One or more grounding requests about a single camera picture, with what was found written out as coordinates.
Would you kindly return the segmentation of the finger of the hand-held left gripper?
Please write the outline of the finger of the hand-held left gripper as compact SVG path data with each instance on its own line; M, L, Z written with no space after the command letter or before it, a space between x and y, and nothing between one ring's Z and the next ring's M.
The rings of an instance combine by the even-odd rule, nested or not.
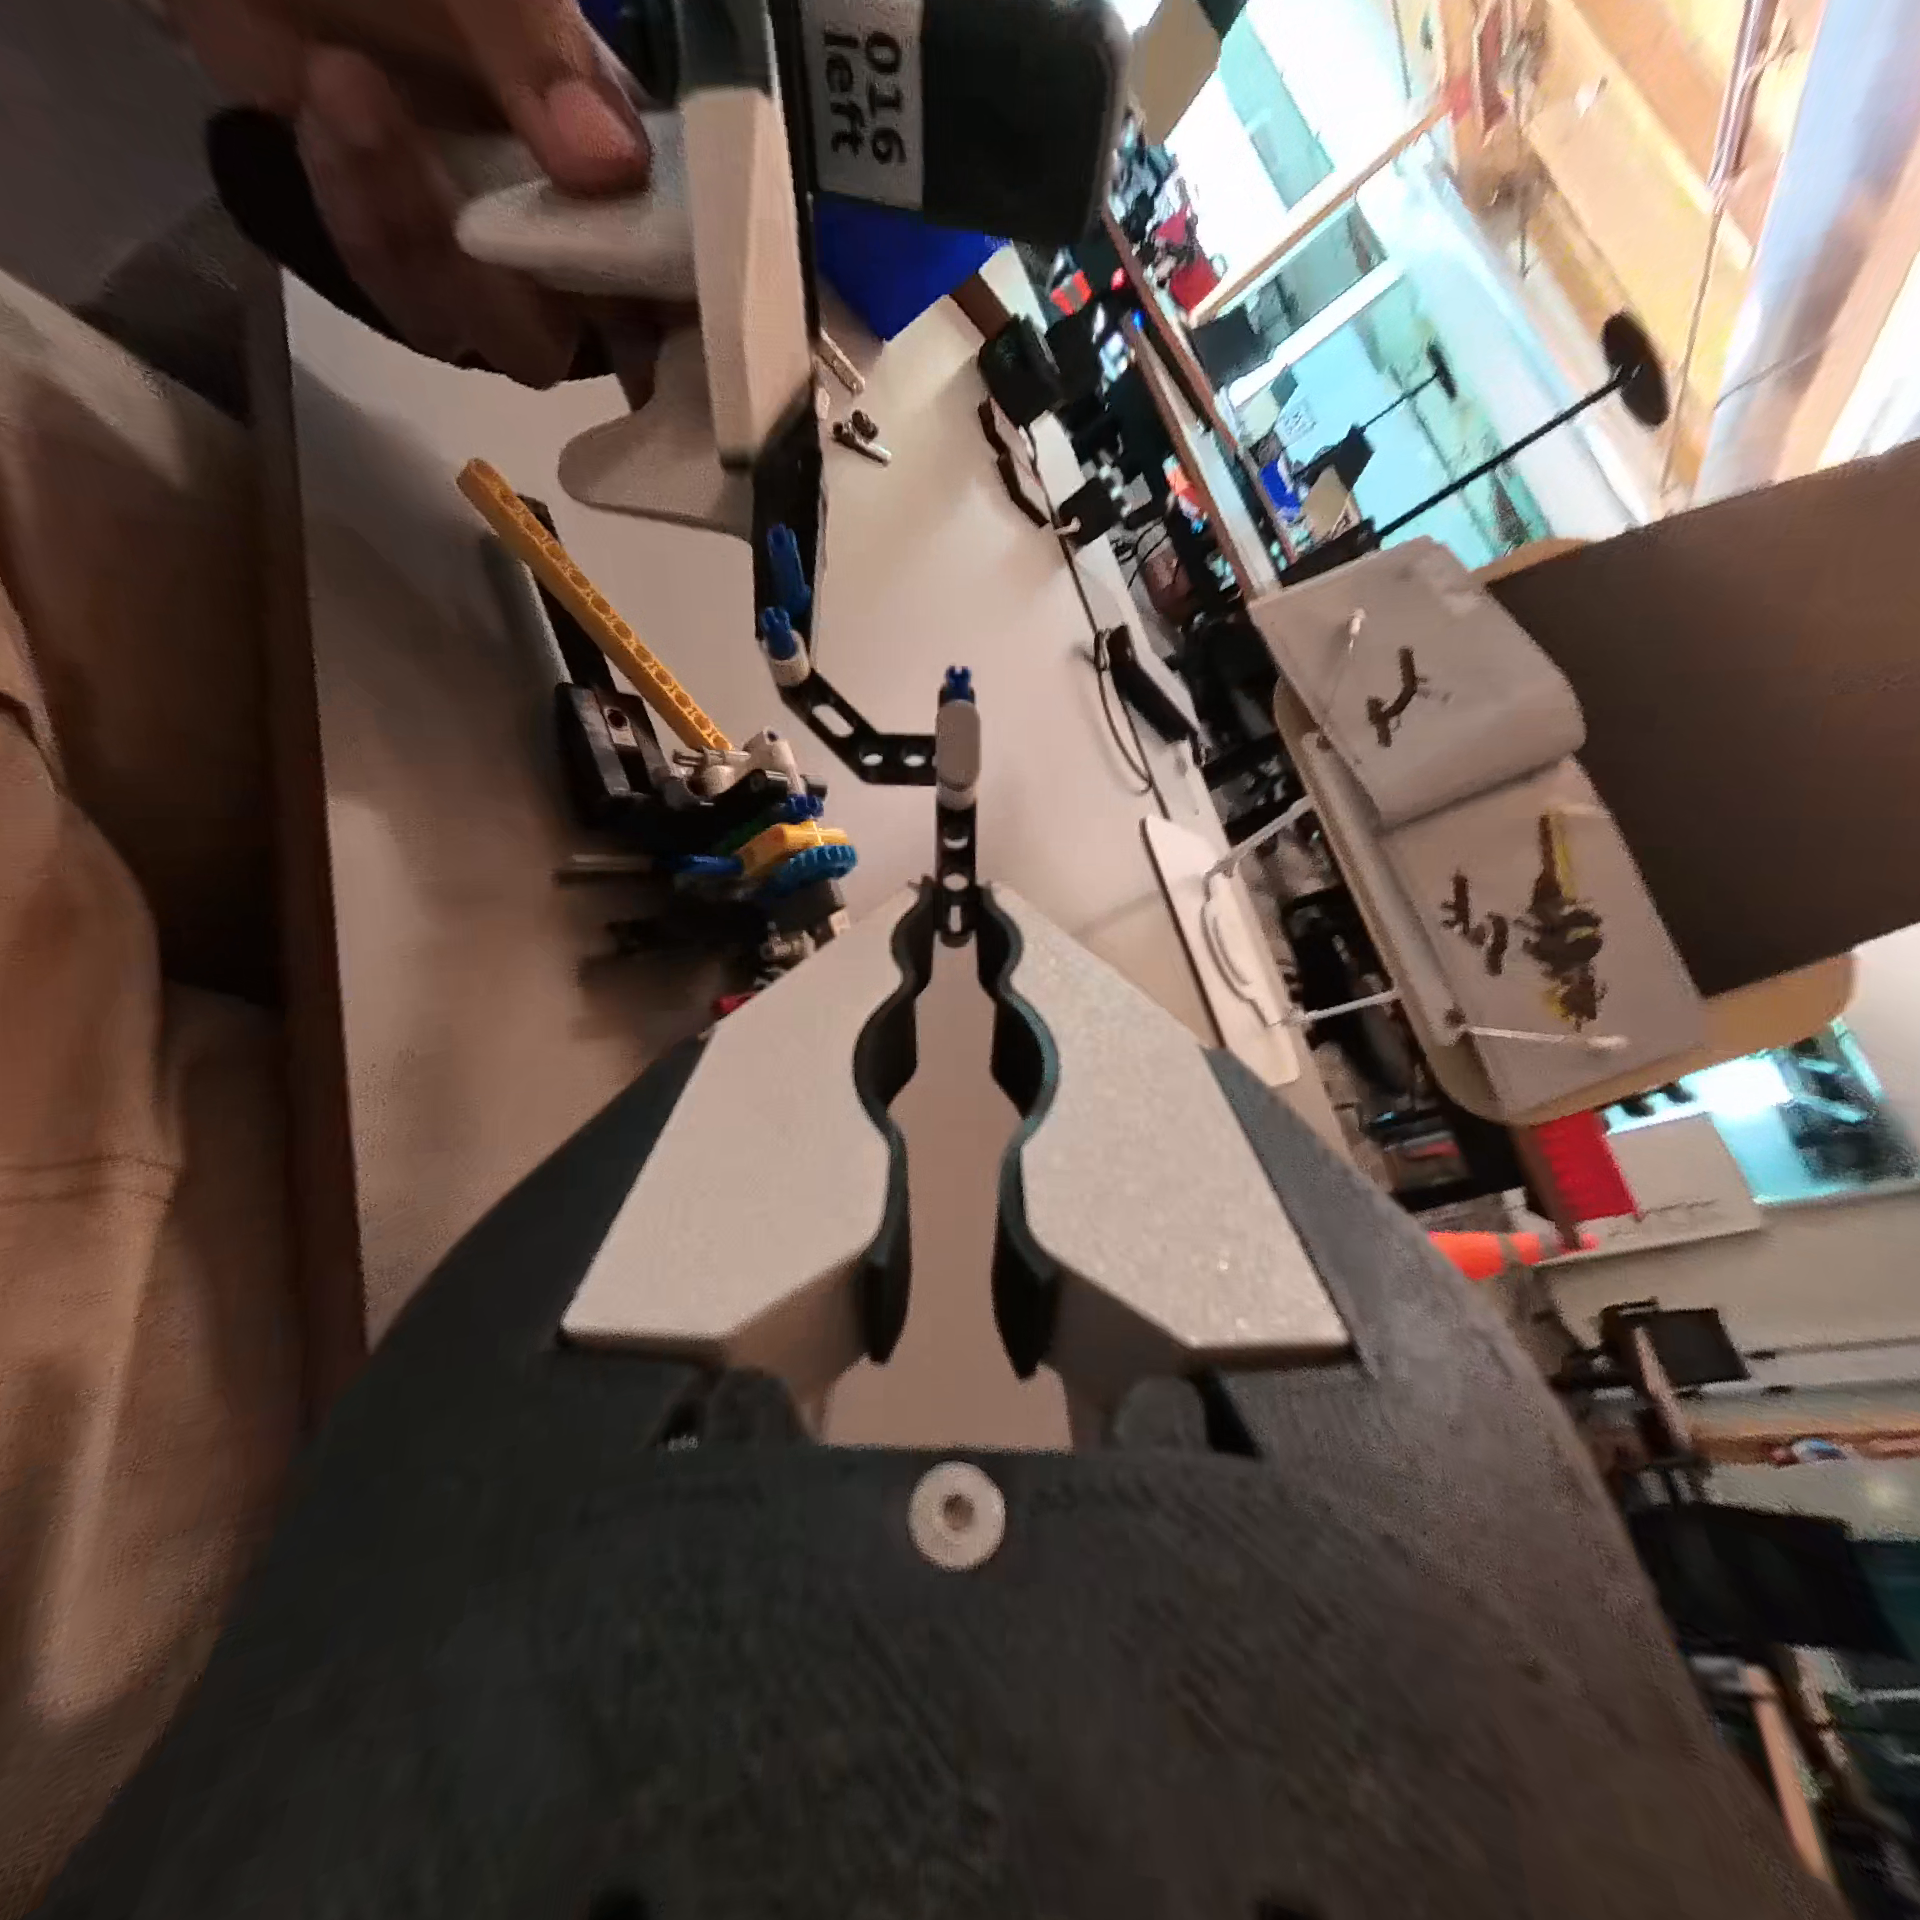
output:
M752 472L722 463L699 338L665 338L651 398L565 442L561 486L599 511L693 530L752 528Z
M819 638L826 478L800 197L775 90L688 93L688 216L718 461L711 522L752 547L754 598L779 607L779 667Z

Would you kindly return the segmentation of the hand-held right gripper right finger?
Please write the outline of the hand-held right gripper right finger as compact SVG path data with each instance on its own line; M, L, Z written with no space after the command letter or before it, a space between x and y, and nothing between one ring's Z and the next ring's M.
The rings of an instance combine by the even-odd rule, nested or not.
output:
M1102 1445L1143 1382L1325 1369L1354 1331L1231 1102L1233 1058L1014 887L976 904L997 1171L992 1309L1023 1378Z

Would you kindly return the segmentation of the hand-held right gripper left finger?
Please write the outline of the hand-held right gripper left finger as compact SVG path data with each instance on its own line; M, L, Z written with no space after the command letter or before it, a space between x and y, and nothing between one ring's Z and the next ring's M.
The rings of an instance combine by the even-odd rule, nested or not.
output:
M720 1019L561 1319L561 1346L777 1382L824 1441L913 1290L907 1146L938 931L917 879Z

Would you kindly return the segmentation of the black lego beam with pins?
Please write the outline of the black lego beam with pins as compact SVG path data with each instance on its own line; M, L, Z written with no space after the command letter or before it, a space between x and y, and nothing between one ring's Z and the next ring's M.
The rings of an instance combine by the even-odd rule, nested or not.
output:
M787 520L774 518L757 530L752 545L757 638L785 706L859 782L923 785L934 793L934 885L941 891L936 926L943 943L968 943L978 909L976 797L986 760L971 667L947 667L929 730L879 728L822 667L814 638L822 593L811 583L811 560L803 552L800 535Z

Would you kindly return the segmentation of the partly built lego model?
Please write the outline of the partly built lego model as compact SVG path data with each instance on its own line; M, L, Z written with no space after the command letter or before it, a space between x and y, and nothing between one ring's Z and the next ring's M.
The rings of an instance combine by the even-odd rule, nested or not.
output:
M790 975L846 926L857 864L777 728L733 738L565 547L545 502L489 461L456 479L488 530L496 598L539 656L568 822L583 841L554 881L627 889L614 955L702 952L722 1010Z

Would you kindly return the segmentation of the person's left hand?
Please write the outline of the person's left hand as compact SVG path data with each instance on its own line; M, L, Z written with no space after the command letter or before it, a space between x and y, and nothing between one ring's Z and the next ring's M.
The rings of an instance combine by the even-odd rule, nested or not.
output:
M376 330L545 390L599 370L586 312L470 256L441 138L513 134L576 198L651 179L641 112L578 5L160 2L227 109L208 165L243 234Z

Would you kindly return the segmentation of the blue plastic bin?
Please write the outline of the blue plastic bin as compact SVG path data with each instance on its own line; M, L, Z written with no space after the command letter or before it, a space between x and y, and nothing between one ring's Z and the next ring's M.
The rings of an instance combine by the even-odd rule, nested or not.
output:
M929 223L907 207L855 198L814 201L822 274L867 330L891 342L1002 249L981 230Z

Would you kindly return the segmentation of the white flat tray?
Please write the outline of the white flat tray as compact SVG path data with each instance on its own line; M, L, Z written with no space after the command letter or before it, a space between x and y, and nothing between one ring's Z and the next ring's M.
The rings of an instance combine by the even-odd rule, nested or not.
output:
M1291 1000L1238 862L1158 813L1141 835L1222 1046L1270 1088L1291 1088L1304 1071Z

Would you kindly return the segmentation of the open instruction booklet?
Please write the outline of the open instruction booklet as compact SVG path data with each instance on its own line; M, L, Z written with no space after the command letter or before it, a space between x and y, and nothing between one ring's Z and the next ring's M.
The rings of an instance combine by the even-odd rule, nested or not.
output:
M1616 816L1578 758L1382 834L1382 853L1504 1120L1707 1037L1702 997Z

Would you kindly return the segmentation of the person's tan trousers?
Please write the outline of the person's tan trousers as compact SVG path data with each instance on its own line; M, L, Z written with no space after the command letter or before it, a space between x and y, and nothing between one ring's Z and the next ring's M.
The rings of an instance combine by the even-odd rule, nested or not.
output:
M309 1426L258 478L5 277L5 1914L198 1689Z

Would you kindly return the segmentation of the black round-base stand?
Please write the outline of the black round-base stand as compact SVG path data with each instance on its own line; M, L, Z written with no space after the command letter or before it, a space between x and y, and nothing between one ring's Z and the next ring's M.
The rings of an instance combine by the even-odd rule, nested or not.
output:
M1607 399L1622 399L1625 410L1646 429L1653 431L1674 415L1674 399L1665 371L1665 363L1645 328L1645 325L1629 310L1616 310L1601 326L1601 355L1607 366L1607 376L1586 387L1571 403L1562 406L1551 417L1537 423L1520 435L1498 446L1461 475L1450 478L1442 486L1409 504L1391 520L1371 522L1375 545L1386 543L1394 535L1410 528L1430 511L1447 504L1451 497L1467 494L1477 482L1494 479L1504 465L1511 465L1523 453L1547 440L1573 419Z

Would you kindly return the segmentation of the dark brown panel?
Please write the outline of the dark brown panel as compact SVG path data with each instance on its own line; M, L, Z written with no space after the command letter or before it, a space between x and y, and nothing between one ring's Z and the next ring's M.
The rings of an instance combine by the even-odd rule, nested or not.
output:
M1706 997L1919 920L1919 446L1494 579Z

